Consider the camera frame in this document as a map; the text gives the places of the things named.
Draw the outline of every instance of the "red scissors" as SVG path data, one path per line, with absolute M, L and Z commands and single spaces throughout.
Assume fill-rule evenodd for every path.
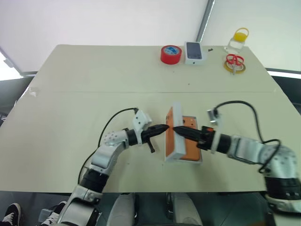
M 243 57 L 235 55 L 235 54 L 228 54 L 226 56 L 226 61 L 230 65 L 232 65 L 232 70 L 233 70 L 233 75 L 234 75 L 236 72 L 236 67 L 241 66 L 244 63 L 245 59 Z

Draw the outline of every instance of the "sneaker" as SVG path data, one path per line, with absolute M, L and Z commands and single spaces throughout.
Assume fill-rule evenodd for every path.
M 6 210 L 3 222 L 11 226 L 19 226 L 21 218 L 21 206 L 18 203 L 11 204 Z
M 63 201 L 58 204 L 55 210 L 50 214 L 50 216 L 42 223 L 40 226 L 50 226 L 52 224 L 56 224 L 58 220 L 58 216 L 60 215 L 62 209 L 66 205 L 67 202 Z

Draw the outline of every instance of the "red tape roll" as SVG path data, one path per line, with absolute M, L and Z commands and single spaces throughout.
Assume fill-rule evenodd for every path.
M 181 59 L 181 48 L 177 46 L 164 46 L 161 49 L 161 61 L 168 65 L 174 65 Z

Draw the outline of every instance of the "white wall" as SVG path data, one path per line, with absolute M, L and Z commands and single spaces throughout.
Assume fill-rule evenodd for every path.
M 206 0 L 0 0 L 0 46 L 22 71 L 39 70 L 57 44 L 182 45 Z M 204 45 L 247 45 L 265 67 L 301 70 L 300 0 L 216 0 Z
M 301 0 L 216 0 L 204 45 L 226 45 L 246 27 L 246 40 L 265 67 L 301 71 Z

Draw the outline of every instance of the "robotic arm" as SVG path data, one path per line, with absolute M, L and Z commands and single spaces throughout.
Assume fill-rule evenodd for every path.
M 202 130 L 179 126 L 174 127 L 174 131 L 187 139 L 197 141 L 197 147 L 203 150 L 215 146 L 216 151 L 226 154 L 229 158 L 247 164 L 266 165 L 262 173 L 267 187 L 266 198 L 271 209 L 301 213 L 297 157 L 288 147 L 280 146 L 277 153 L 274 153 L 277 145 L 266 145 L 247 137 L 228 136 L 206 126 L 203 126 Z
M 92 156 L 91 164 L 80 183 L 73 190 L 61 211 L 58 224 L 69 226 L 95 226 L 100 216 L 94 207 L 102 197 L 102 191 L 117 162 L 118 156 L 129 146 L 147 143 L 151 152 L 154 148 L 150 138 L 169 128 L 165 124 L 148 127 L 151 119 L 141 110 L 133 119 L 134 129 L 124 129 L 107 134 L 103 144 Z

